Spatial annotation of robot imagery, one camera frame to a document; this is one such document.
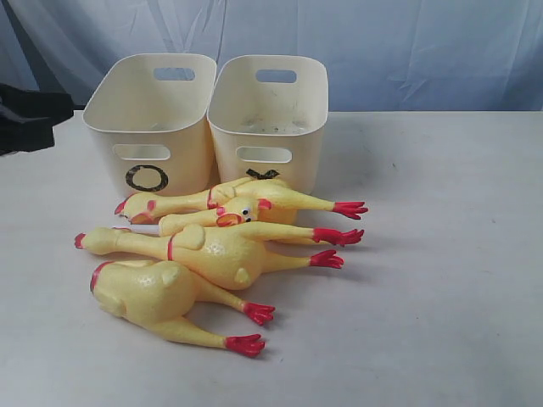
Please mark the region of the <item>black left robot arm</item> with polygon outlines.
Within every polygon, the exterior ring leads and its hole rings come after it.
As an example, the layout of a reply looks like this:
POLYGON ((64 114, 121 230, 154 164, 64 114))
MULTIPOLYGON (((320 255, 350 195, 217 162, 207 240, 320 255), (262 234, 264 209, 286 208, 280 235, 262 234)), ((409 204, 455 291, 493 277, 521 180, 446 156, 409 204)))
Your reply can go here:
POLYGON ((1 155, 53 147, 53 128, 70 119, 75 110, 67 93, 22 90, 2 83, 1 155))

